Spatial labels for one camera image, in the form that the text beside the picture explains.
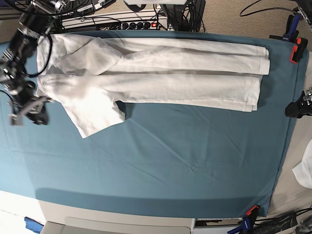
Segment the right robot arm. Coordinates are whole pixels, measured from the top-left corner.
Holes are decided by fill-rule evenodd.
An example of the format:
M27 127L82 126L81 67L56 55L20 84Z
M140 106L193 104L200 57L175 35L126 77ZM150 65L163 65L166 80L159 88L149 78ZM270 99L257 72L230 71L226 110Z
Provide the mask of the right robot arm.
M53 42L49 31L58 16L65 14L63 9L68 1L32 0L26 9L19 8L9 0L5 3L21 12L21 28L16 30L0 58L0 83L4 86L2 93L9 97L11 107L9 122L13 126L21 126L26 117L36 125L47 125L49 117L45 104L51 99L35 96L36 85L31 81L42 72L30 74L25 65L36 51L41 37L48 39L48 54L52 53Z

